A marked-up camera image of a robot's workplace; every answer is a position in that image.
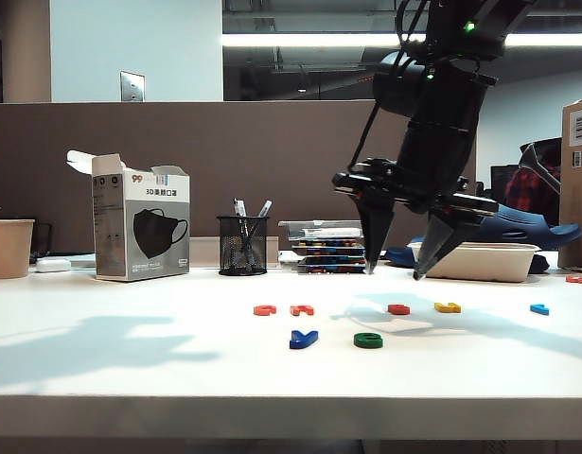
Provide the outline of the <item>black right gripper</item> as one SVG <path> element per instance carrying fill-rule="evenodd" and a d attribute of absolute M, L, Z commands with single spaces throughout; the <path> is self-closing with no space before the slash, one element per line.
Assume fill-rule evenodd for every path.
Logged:
<path fill-rule="evenodd" d="M 480 228 L 481 217 L 499 210 L 493 200 L 467 193 L 468 179 L 458 176 L 442 189 L 433 179 L 387 159 L 367 159 L 332 178 L 335 190 L 348 195 L 361 218 L 366 272 L 372 274 L 394 219 L 395 205 L 417 214 L 428 211 L 428 223 L 413 278 L 422 279 L 442 258 Z"/>

